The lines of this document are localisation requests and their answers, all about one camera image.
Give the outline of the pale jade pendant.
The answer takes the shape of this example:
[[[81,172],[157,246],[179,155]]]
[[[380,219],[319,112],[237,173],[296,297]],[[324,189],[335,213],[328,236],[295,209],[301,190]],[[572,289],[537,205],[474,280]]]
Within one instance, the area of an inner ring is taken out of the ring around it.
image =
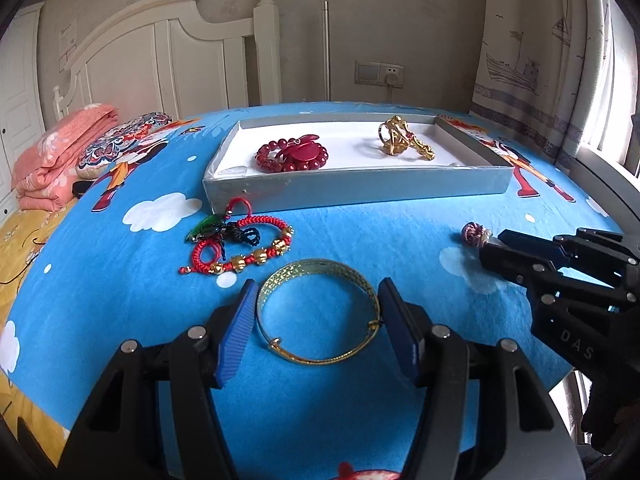
[[[465,246],[480,249],[487,244],[499,245],[500,240],[490,229],[477,222],[465,223],[460,232]]]

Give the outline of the grey white jewelry tray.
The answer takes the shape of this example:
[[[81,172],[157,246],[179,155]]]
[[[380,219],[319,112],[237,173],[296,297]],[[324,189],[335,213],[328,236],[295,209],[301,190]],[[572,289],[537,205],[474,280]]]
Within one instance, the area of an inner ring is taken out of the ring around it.
[[[321,113],[244,119],[219,145],[203,174],[213,212],[233,197],[254,211],[502,194],[512,167],[471,133],[444,118],[406,115],[410,131],[434,148],[432,160],[415,150],[383,152],[378,137],[386,113]],[[314,134],[329,152],[326,166],[268,174],[259,170],[258,148],[270,141]]]

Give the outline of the yellow floral bedsheet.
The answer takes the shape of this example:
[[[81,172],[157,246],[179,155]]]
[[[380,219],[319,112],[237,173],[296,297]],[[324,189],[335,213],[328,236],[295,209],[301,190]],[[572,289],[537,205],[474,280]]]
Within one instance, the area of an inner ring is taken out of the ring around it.
[[[76,203],[77,200],[71,200],[58,211],[17,210],[4,220],[1,227],[2,330],[35,258]],[[16,437],[17,423],[21,419],[47,458],[56,465],[66,443],[68,430],[44,414],[6,374],[8,370],[3,367],[16,362],[14,354],[9,339],[6,339],[1,350],[1,420]]]

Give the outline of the white wardrobe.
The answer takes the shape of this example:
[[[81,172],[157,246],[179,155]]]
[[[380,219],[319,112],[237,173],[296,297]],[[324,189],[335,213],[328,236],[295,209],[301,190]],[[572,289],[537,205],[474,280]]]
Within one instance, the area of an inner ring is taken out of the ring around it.
[[[44,133],[37,72],[43,2],[18,10],[1,39],[1,224],[17,211],[15,162]]]

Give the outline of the red flower hair clip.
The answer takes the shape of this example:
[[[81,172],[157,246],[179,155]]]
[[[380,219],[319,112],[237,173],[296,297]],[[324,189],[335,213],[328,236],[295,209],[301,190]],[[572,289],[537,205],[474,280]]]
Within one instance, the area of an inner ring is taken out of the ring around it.
[[[322,146],[318,143],[318,136],[305,134],[293,141],[288,141],[276,155],[276,161],[284,166],[297,168],[316,159],[321,154]]]

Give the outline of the gold bangle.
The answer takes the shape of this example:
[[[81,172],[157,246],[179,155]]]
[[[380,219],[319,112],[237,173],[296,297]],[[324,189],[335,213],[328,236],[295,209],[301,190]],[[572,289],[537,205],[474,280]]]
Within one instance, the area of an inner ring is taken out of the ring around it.
[[[256,302],[262,348],[306,367],[342,364],[370,346],[383,327],[373,286],[357,270],[309,258],[282,266],[262,284]]]

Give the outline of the ship print curtain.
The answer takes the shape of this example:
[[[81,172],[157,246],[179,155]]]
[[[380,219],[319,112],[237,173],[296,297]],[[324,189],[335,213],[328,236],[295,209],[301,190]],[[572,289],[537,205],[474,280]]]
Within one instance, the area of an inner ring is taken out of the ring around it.
[[[638,171],[639,46],[616,0],[486,0],[472,113],[570,169]]]

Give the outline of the blue cartoon tablecloth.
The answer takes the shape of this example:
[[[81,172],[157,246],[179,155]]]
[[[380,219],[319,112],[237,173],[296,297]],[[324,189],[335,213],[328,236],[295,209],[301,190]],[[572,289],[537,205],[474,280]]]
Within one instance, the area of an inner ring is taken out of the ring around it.
[[[191,253],[186,233],[209,214],[205,168],[250,116],[206,114],[135,150],[129,168],[108,170],[64,217],[49,220],[24,278],[2,288],[2,382],[46,413],[54,436],[73,425],[124,340],[170,341],[231,300],[244,278],[263,282],[307,258],[344,263],[371,284],[391,278],[464,338],[515,339],[547,387],[568,372],[530,334],[524,290],[484,272],[460,240],[470,221],[543,238],[615,229],[543,159],[534,160],[530,197],[511,182],[497,195],[285,211],[294,237],[284,256],[244,275],[181,274]],[[343,464],[401,470],[424,393],[401,373],[386,333],[345,362],[322,364],[360,343],[371,314],[367,296],[337,276],[301,276],[274,291],[238,374],[214,394],[242,478],[327,479]]]

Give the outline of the double ring flower brooch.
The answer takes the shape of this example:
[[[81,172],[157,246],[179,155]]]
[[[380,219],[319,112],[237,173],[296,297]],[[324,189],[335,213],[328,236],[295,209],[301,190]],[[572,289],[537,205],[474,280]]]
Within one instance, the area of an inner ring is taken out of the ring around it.
[[[383,122],[378,127],[378,138],[382,143],[382,150],[387,155],[398,155],[402,147],[402,136],[392,122]]]

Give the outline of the wall switch and socket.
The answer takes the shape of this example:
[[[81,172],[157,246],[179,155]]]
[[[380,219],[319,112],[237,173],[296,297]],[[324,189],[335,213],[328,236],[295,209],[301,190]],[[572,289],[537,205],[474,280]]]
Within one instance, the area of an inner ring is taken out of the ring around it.
[[[356,84],[402,89],[405,84],[405,66],[382,62],[355,62]]]

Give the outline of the folded pink quilt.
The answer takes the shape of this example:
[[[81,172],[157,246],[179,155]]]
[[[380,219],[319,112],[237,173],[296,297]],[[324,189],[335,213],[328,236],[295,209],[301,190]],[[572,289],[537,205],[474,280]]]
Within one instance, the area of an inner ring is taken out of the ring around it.
[[[73,198],[76,166],[85,148],[118,125],[117,108],[94,103],[59,120],[24,151],[12,171],[12,190],[21,210],[57,211]]]

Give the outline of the patterned pillow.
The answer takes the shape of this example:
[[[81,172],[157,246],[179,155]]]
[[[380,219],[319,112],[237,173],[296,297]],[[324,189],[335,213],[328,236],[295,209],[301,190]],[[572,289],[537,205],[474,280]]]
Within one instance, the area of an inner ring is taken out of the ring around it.
[[[153,130],[170,124],[172,118],[162,112],[146,113],[117,125],[89,144],[78,158],[80,180],[96,180],[121,154],[133,148]]]

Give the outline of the white bed headboard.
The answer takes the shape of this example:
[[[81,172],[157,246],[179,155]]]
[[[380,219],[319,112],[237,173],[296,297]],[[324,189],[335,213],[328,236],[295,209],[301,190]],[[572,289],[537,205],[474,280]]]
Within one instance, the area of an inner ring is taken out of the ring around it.
[[[253,14],[209,23],[198,0],[140,0],[82,40],[66,62],[67,91],[53,91],[55,118],[92,103],[128,120],[159,110],[181,119],[247,107],[246,43],[256,50],[258,101],[282,100],[279,9],[258,0]]]

